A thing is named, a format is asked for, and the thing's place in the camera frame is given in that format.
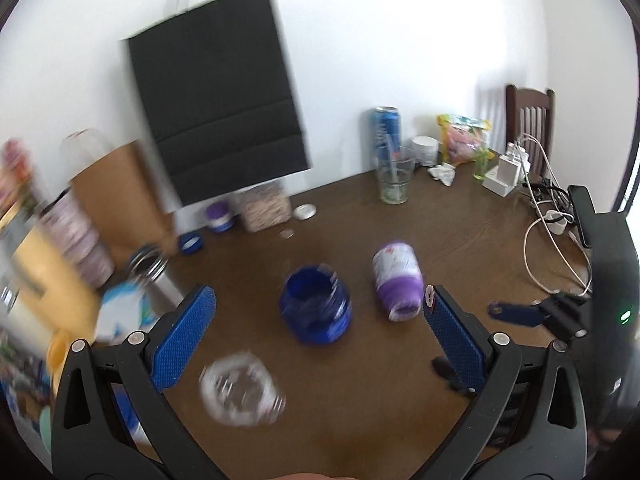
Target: white wall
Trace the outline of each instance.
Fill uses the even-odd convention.
[[[636,121],[638,54],[619,0],[543,0],[549,86],[556,91],[551,162],[563,186],[587,186],[608,211]]]
[[[165,1],[21,0],[0,32],[0,140],[25,139],[52,196],[73,175],[68,134],[94,126],[150,145],[119,40],[160,20]],[[373,106],[399,107],[405,138],[437,136],[439,113],[481,115],[499,146],[504,85],[547,85],[542,0],[277,1],[313,164],[285,179],[291,194],[370,169]],[[198,209],[180,211],[179,230]]]

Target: blue can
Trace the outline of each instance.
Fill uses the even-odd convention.
[[[374,108],[373,125],[375,156],[379,160],[394,160],[400,152],[400,114],[398,109],[391,106]]]

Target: clear glass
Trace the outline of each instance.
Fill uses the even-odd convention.
[[[484,180],[486,177],[486,168],[489,163],[489,149],[484,146],[476,148],[478,154],[474,166],[474,179]]]
[[[376,161],[376,176],[380,186],[380,200],[388,204],[401,204],[408,198],[408,184],[414,174],[414,152],[406,146],[391,157]]]
[[[200,395],[207,413],[228,426],[271,424],[286,404],[267,368],[251,352],[229,355],[204,368]]]

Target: brown table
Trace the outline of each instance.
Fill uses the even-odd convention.
[[[424,318],[392,323],[381,313],[371,258],[386,242],[406,241],[425,282],[444,285],[489,332],[546,346],[550,334],[543,328],[518,328],[486,313],[494,300],[526,303],[545,297],[522,260],[522,238],[534,212],[517,192],[501,198],[482,188],[470,164],[458,169],[451,187],[418,170],[402,205],[380,202],[372,173],[302,193],[292,202],[311,202],[318,213],[257,234],[241,226],[207,233],[204,250],[176,259],[184,279],[213,286],[218,313],[166,396],[232,480],[294,472],[407,479],[453,427],[466,401],[431,370],[431,359],[442,351]],[[291,238],[280,236],[285,228],[293,229]],[[559,245],[586,274],[571,240],[563,237]],[[528,255],[543,283],[579,290],[542,230],[530,235]],[[337,342],[310,347],[298,343],[280,319],[278,297],[290,273],[318,263],[332,266],[348,286],[353,320]],[[258,356],[286,394],[286,409],[271,426],[222,426],[200,400],[202,369],[241,350]]]

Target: crumpled paper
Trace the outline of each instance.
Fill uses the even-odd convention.
[[[435,180],[441,181],[445,186],[450,186],[456,176],[456,168],[447,163],[438,164],[433,168],[429,168],[429,173]]]

